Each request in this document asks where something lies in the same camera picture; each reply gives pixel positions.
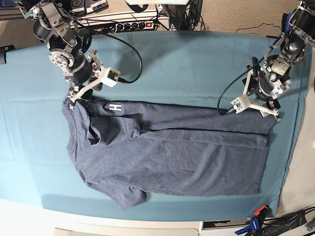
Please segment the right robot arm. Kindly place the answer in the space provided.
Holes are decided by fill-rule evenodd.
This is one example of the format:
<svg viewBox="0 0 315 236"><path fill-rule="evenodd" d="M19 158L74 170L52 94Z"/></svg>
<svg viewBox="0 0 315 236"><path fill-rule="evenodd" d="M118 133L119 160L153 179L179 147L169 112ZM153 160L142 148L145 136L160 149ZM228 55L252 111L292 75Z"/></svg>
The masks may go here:
<svg viewBox="0 0 315 236"><path fill-rule="evenodd" d="M69 85L69 108L74 109L78 99L89 99L93 90L102 85L117 84L118 72L105 68L92 50L85 52L91 42L90 35L81 37L73 18L66 15L60 3L51 0L24 0L25 18L34 19L33 33L49 49L49 60L59 67Z"/></svg>

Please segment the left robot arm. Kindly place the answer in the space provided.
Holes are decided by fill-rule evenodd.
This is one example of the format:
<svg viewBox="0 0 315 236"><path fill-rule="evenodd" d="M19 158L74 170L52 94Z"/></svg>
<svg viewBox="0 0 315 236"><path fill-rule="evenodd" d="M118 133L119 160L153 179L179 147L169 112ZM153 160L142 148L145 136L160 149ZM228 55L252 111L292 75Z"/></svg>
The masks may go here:
<svg viewBox="0 0 315 236"><path fill-rule="evenodd" d="M258 110L263 117L280 120L277 99L291 84L290 71L300 63L307 45L315 45L315 2L303 0L288 20L289 27L269 46L262 61L253 59L253 68L243 79L242 95L231 102L236 113Z"/></svg>

